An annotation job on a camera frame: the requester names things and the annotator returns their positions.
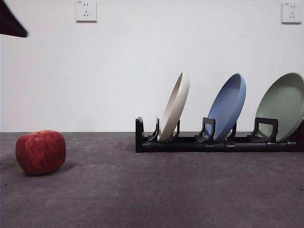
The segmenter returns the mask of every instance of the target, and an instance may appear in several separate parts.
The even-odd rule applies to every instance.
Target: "concrete floor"
[[[2,228],[300,228],[304,153],[134,153],[134,133],[65,133],[66,163],[24,174],[1,134]]]

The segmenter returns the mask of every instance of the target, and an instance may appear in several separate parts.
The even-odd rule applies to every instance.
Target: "plate rack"
[[[163,143],[157,142],[160,132],[160,120],[156,118],[155,131],[145,137],[143,119],[135,120],[135,152],[304,152],[304,120],[298,129],[285,141],[276,142],[279,122],[277,119],[255,118],[255,127],[251,134],[243,137],[237,135],[237,124],[229,136],[221,142],[214,142],[216,120],[203,118],[202,130],[193,136],[180,136],[180,121],[175,135]],[[206,124],[211,125],[211,133],[205,131]],[[260,124],[272,126],[270,136],[260,136]]]

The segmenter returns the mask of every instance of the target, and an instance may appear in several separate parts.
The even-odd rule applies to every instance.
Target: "outlet faceplate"
[[[76,1],[76,21],[97,21],[96,0]]]
[[[282,3],[282,23],[301,23],[303,5],[301,2]]]

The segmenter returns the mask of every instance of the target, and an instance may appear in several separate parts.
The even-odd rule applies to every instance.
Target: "white plate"
[[[181,117],[182,110],[184,109],[188,92],[189,92],[189,79],[181,73],[173,88],[165,112],[160,120],[160,132],[158,141],[160,143],[168,141]]]

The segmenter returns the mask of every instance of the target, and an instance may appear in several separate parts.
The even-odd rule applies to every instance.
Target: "apple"
[[[16,158],[30,175],[57,171],[66,160],[66,142],[59,132],[46,130],[26,134],[17,139]]]

